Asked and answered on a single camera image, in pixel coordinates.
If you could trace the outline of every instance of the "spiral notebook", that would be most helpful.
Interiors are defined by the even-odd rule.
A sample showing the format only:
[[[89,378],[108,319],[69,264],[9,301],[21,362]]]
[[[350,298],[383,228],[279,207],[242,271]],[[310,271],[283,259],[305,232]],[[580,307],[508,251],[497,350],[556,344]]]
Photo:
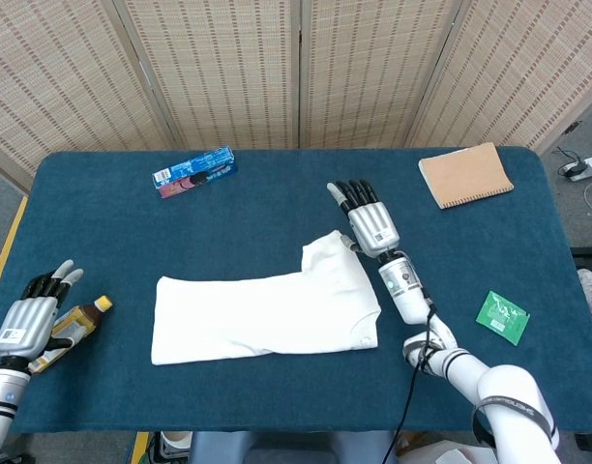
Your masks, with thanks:
[[[491,142],[421,159],[419,168],[442,209],[513,190]]]

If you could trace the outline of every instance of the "green packet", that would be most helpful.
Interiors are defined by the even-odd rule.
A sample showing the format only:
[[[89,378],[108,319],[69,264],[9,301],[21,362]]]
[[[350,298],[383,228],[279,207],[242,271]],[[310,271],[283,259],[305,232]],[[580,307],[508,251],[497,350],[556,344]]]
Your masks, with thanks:
[[[518,346],[530,314],[495,292],[489,291],[477,322]]]

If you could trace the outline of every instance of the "power strip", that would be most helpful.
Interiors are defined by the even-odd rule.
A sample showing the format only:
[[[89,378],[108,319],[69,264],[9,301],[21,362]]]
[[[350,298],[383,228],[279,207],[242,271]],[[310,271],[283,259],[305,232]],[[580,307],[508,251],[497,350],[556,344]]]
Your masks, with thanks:
[[[586,163],[586,169],[584,169],[579,174],[576,174],[575,176],[571,176],[569,178],[570,181],[577,182],[577,181],[581,181],[583,179],[588,179],[589,177],[592,177],[592,157],[585,159],[584,162]],[[570,162],[569,164],[565,164],[563,167],[561,167],[561,170],[562,170],[562,172],[567,172],[569,169],[574,167],[576,164],[577,164],[577,162]]]

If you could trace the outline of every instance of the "woven panel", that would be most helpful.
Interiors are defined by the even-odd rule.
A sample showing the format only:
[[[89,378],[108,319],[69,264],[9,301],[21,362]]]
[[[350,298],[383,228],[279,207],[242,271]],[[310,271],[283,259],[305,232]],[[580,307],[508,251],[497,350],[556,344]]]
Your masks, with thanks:
[[[0,2],[0,149],[28,173],[58,150],[165,148],[98,1]]]
[[[307,117],[301,121],[308,144],[401,145],[452,4],[312,0],[311,52],[303,57],[310,70]]]
[[[126,4],[188,147],[292,145],[289,1]]]
[[[592,0],[473,1],[414,146],[535,147],[592,85]]]

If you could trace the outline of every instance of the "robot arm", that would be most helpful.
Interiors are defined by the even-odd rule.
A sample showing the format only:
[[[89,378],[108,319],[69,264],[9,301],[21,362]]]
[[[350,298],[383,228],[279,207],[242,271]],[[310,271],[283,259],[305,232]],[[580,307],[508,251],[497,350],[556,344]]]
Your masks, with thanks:
[[[44,351],[67,348],[67,338],[52,338],[57,311],[83,276],[72,260],[53,273],[32,279],[13,303],[0,329],[0,449],[30,380],[28,365]]]
[[[327,189],[347,215],[358,243],[347,237],[343,242],[378,260],[378,272],[406,324],[428,326],[405,340],[405,359],[427,374],[446,378],[474,405],[475,435],[496,447],[501,464],[560,463],[554,452],[558,430],[533,377],[514,365],[488,367],[458,348],[409,258],[399,250],[400,235],[371,185],[339,181]],[[479,411],[487,416],[493,437],[479,422]]]

